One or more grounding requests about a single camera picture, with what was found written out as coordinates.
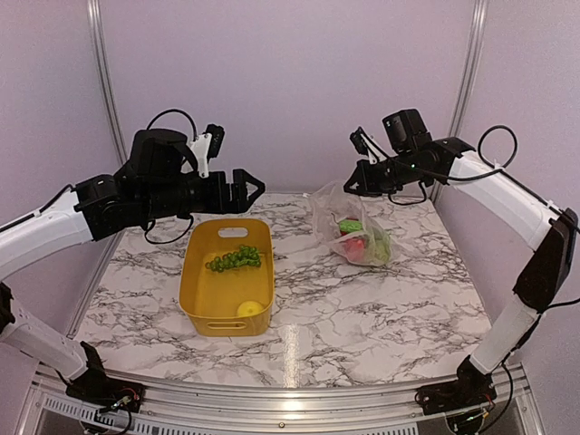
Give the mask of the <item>green toy cabbage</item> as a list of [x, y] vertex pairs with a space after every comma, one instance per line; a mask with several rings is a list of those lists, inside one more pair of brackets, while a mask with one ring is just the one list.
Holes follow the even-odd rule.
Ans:
[[384, 230], [374, 229], [365, 235], [364, 259], [371, 266], [385, 266], [392, 257], [391, 238]]

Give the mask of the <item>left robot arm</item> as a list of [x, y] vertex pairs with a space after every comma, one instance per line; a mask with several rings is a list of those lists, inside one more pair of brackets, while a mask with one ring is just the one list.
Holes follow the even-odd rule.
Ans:
[[[152, 229], [163, 218], [194, 214], [241, 214], [266, 191], [264, 182], [243, 169], [227, 182], [222, 171], [205, 179], [194, 172], [164, 181], [131, 177], [125, 169], [65, 187], [45, 207], [1, 228], [1, 277], [69, 247], [100, 241], [130, 227]], [[99, 354], [58, 333], [1, 286], [1, 341], [59, 372], [96, 403], [113, 397], [114, 383]]]

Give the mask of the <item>green toy bitter gourd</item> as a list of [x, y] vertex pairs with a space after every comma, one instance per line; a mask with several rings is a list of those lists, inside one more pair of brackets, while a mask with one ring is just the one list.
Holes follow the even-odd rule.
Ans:
[[343, 219], [338, 222], [339, 231], [344, 234], [350, 234], [363, 230], [363, 224], [356, 219]]

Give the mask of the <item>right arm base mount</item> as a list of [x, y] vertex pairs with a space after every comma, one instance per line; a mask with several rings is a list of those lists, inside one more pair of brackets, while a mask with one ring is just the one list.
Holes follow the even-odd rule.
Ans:
[[459, 365], [456, 379], [421, 386], [414, 397], [425, 415], [457, 411], [491, 402], [497, 398], [490, 373], [480, 372], [466, 357]]

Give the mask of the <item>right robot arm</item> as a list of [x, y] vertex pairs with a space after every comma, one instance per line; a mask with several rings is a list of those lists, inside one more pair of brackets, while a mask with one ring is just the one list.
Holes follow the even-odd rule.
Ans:
[[572, 264], [578, 219], [573, 210], [561, 210], [531, 192], [465, 141], [431, 140], [428, 135], [423, 139], [418, 147], [409, 140], [394, 141], [396, 153], [387, 156], [375, 142], [354, 133], [352, 142], [363, 158], [345, 182], [344, 192], [379, 197], [413, 182], [441, 181], [491, 211], [533, 252], [517, 277], [513, 300], [467, 358], [474, 372], [465, 372], [449, 386], [449, 398], [467, 406], [484, 391], [481, 375], [492, 373], [527, 340], [542, 314], [556, 307], [554, 298]]

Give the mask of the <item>yellow toy lemon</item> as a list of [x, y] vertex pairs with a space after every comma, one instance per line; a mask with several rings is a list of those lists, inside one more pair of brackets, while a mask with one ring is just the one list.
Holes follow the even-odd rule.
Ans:
[[241, 303], [237, 308], [236, 317], [251, 317], [261, 314], [265, 307], [258, 301], [247, 300]]

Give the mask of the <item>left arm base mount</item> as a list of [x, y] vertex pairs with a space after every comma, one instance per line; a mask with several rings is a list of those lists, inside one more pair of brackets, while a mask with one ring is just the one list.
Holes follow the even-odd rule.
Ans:
[[66, 394], [105, 407], [112, 407], [114, 402], [129, 397], [130, 401], [125, 407], [130, 412], [138, 412], [145, 386], [138, 382], [110, 377], [97, 350], [86, 342], [81, 342], [81, 347], [87, 358], [86, 370], [74, 380], [67, 380], [60, 375], [66, 385]]

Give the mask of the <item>clear zip top bag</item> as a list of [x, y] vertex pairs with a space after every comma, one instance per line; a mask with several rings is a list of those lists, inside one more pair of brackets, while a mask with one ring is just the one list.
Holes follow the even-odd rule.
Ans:
[[367, 213], [362, 200], [335, 181], [308, 197], [316, 240], [357, 266], [386, 266], [392, 258], [389, 233]]

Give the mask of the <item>green toy grapes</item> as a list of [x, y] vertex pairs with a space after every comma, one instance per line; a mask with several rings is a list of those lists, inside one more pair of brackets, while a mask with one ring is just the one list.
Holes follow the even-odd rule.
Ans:
[[261, 253], [255, 246], [239, 246], [234, 251], [212, 257], [205, 263], [205, 268], [211, 272], [224, 273], [246, 266], [259, 268], [261, 265]]

